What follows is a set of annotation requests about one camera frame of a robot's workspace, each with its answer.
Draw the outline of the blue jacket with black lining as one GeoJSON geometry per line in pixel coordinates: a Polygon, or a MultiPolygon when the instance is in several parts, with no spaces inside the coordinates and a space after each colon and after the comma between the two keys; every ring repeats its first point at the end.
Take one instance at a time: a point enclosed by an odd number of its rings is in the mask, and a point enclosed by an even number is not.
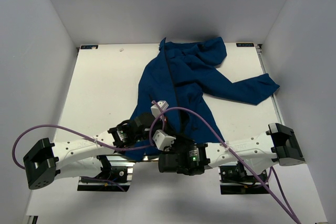
{"type": "Polygon", "coordinates": [[[158,55],[144,68],[137,105],[131,119],[151,111],[152,101],[166,101],[169,126],[196,143],[216,143],[221,132],[203,99],[209,94],[224,100],[258,105],[279,88],[269,74],[231,82],[216,67],[227,56],[222,37],[192,43],[161,40],[158,55]]]}

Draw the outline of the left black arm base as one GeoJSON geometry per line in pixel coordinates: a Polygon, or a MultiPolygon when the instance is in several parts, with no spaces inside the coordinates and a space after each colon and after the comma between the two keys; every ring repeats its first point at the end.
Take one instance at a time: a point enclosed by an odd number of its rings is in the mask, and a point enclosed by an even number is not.
{"type": "Polygon", "coordinates": [[[127,192],[133,177],[135,161],[120,155],[97,156],[99,173],[80,177],[77,191],[127,192]]]}

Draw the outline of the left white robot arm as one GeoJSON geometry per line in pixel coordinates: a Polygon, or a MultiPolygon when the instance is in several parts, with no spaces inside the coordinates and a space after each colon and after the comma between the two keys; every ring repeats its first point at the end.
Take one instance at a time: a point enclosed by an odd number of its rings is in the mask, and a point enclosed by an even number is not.
{"type": "Polygon", "coordinates": [[[48,138],[39,140],[24,156],[24,169],[31,190],[43,188],[61,177],[80,176],[92,170],[93,176],[101,182],[110,178],[111,168],[103,164],[103,156],[114,153],[142,151],[150,130],[165,129],[166,120],[159,123],[154,119],[160,116],[169,105],[166,101],[152,102],[151,111],[142,113],[133,120],[125,120],[95,136],[79,132],[79,140],[54,143],[48,138]]]}

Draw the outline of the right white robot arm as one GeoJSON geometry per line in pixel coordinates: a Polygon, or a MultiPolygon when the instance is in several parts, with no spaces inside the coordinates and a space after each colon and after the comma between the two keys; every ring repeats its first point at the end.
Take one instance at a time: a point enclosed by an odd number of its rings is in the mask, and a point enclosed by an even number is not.
{"type": "Polygon", "coordinates": [[[247,182],[273,164],[305,163],[293,129],[279,123],[268,127],[266,132],[235,141],[227,147],[221,143],[197,144],[185,137],[175,137],[159,155],[159,172],[193,176],[207,169],[244,161],[238,166],[237,175],[247,182]]]}

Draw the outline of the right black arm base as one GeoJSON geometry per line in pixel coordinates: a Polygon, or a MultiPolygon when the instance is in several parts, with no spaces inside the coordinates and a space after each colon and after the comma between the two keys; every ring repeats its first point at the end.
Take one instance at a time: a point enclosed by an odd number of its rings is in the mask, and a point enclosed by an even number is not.
{"type": "Polygon", "coordinates": [[[219,175],[222,195],[269,194],[253,175],[247,174],[245,167],[240,162],[220,166],[219,175]]]}

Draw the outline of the white front panel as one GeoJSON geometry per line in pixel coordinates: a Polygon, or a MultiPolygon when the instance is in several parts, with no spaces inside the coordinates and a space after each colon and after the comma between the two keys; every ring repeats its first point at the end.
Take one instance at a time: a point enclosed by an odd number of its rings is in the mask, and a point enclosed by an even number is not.
{"type": "Polygon", "coordinates": [[[38,223],[292,223],[270,195],[222,195],[218,170],[160,173],[139,163],[127,192],[78,191],[78,179],[34,190],[27,215],[38,223]]]}

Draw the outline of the left blue table label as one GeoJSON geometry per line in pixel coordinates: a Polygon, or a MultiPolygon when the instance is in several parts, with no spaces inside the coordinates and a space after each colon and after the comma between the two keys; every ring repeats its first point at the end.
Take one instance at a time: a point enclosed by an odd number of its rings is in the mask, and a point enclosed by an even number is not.
{"type": "Polygon", "coordinates": [[[98,49],[98,45],[81,45],[80,50],[95,50],[98,49]]]}

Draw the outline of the blue table label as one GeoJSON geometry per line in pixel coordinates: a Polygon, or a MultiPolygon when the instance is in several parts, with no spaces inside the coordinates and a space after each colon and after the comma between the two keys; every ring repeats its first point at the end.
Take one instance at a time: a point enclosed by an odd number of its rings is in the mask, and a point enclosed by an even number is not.
{"type": "Polygon", "coordinates": [[[80,50],[95,50],[98,49],[98,45],[81,45],[80,50]]]}
{"type": "Polygon", "coordinates": [[[254,43],[252,42],[237,42],[236,43],[237,47],[254,47],[254,43]]]}

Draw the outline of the right blue table label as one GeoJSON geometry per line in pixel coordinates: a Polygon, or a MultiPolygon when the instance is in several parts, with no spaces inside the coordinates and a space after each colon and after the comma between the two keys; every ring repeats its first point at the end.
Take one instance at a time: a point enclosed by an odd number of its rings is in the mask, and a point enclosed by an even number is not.
{"type": "Polygon", "coordinates": [[[254,43],[252,42],[237,42],[236,43],[237,47],[254,47],[254,43]]]}

